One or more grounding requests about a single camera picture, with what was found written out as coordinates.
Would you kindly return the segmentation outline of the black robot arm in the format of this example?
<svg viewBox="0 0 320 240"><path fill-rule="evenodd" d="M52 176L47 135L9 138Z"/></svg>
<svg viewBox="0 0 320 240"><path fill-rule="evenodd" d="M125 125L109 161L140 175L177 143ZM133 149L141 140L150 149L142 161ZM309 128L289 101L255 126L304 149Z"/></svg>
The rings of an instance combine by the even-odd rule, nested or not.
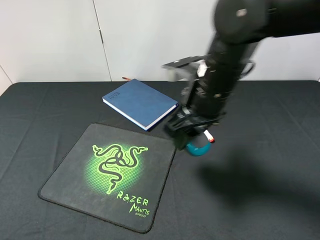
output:
<svg viewBox="0 0 320 240"><path fill-rule="evenodd" d="M217 125L251 55L265 38L282 38L320 31L320 3L317 0L219 0L213 25L215 35L203 57L205 72L198 74L188 57L168 63L168 69L191 74L184 99L164 129L174 146L183 150L197 136Z"/></svg>

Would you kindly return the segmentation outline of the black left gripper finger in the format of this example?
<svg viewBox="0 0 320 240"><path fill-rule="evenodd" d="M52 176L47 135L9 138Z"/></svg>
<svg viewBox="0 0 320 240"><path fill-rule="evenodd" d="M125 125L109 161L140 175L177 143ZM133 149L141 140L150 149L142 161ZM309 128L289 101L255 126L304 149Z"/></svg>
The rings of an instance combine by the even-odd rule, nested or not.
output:
<svg viewBox="0 0 320 240"><path fill-rule="evenodd" d="M186 133L177 133L173 137L173 143L177 150L181 151L186 148L187 144L192 140L192 138Z"/></svg>

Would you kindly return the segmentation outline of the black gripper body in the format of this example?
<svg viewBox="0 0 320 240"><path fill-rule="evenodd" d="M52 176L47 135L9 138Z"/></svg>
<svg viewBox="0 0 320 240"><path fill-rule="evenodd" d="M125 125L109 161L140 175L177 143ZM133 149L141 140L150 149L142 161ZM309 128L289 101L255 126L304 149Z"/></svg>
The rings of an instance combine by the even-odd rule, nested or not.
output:
<svg viewBox="0 0 320 240"><path fill-rule="evenodd" d="M211 126L219 125L225 116L225 111L218 113L214 117L204 117L192 111L187 106L179 106L167 119L164 131L172 138L180 135L193 137L198 133L203 133Z"/></svg>

